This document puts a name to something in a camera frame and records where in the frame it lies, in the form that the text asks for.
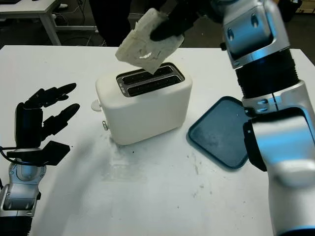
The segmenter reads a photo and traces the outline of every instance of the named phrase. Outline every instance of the blue plastic lid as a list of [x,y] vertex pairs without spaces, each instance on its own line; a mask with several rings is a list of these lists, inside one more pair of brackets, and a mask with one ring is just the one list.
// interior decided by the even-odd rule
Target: blue plastic lid
[[190,143],[228,168],[240,168],[247,161],[243,124],[249,118],[242,103],[222,97],[188,131]]

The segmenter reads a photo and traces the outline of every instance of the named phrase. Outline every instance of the silver robotic arm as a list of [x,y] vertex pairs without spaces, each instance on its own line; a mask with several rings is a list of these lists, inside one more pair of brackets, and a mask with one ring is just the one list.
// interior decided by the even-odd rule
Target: silver robotic arm
[[15,112],[16,147],[0,147],[1,155],[11,162],[9,184],[0,191],[0,235],[27,236],[41,193],[38,185],[46,173],[46,165],[56,166],[70,151],[68,145],[50,141],[43,149],[40,143],[51,134],[67,126],[67,121],[78,111],[72,104],[57,116],[43,122],[41,107],[48,107],[68,98],[76,84],[60,88],[42,88]]
[[267,171],[274,234],[315,235],[315,115],[299,80],[278,7],[272,0],[182,0],[151,34],[179,35],[200,15],[222,23],[243,92],[245,144]]

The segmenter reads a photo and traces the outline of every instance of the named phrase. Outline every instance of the toaster slot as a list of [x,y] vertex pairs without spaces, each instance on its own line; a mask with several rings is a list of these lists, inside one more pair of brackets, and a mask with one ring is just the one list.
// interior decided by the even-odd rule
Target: toaster slot
[[139,83],[141,81],[149,80],[157,76],[167,75],[173,72],[173,69],[170,66],[164,66],[159,69],[152,75],[149,72],[140,72],[132,75],[123,77],[122,81],[124,85],[132,85]]
[[181,79],[176,75],[172,75],[146,84],[131,87],[128,89],[128,93],[131,97],[134,97],[154,90],[162,89],[179,82],[181,82]]

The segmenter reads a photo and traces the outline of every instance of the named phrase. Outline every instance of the white toaster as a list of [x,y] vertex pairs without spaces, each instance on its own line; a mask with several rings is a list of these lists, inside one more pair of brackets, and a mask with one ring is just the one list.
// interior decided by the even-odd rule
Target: white toaster
[[140,69],[98,79],[92,108],[104,111],[113,140],[128,145],[180,127],[191,87],[185,70],[167,62],[154,75]]

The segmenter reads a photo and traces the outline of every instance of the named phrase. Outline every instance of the desk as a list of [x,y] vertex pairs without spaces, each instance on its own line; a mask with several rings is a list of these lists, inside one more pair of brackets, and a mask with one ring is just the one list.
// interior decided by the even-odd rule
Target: desk
[[61,45],[51,12],[61,0],[21,0],[16,4],[0,4],[0,18],[40,18],[53,45]]
[[[268,177],[247,162],[227,171],[186,142],[188,128],[224,95],[241,99],[235,72],[220,49],[178,49],[171,57],[193,78],[181,128],[117,146],[91,110],[95,81],[113,67],[116,48],[5,46],[0,50],[0,144],[14,145],[14,110],[39,88],[76,82],[66,101],[44,109],[44,118],[81,105],[67,128],[47,138],[71,146],[57,167],[48,166],[39,189],[32,236],[270,236]],[[315,103],[315,67],[292,50],[300,79]],[[9,163],[0,160],[8,183]]]

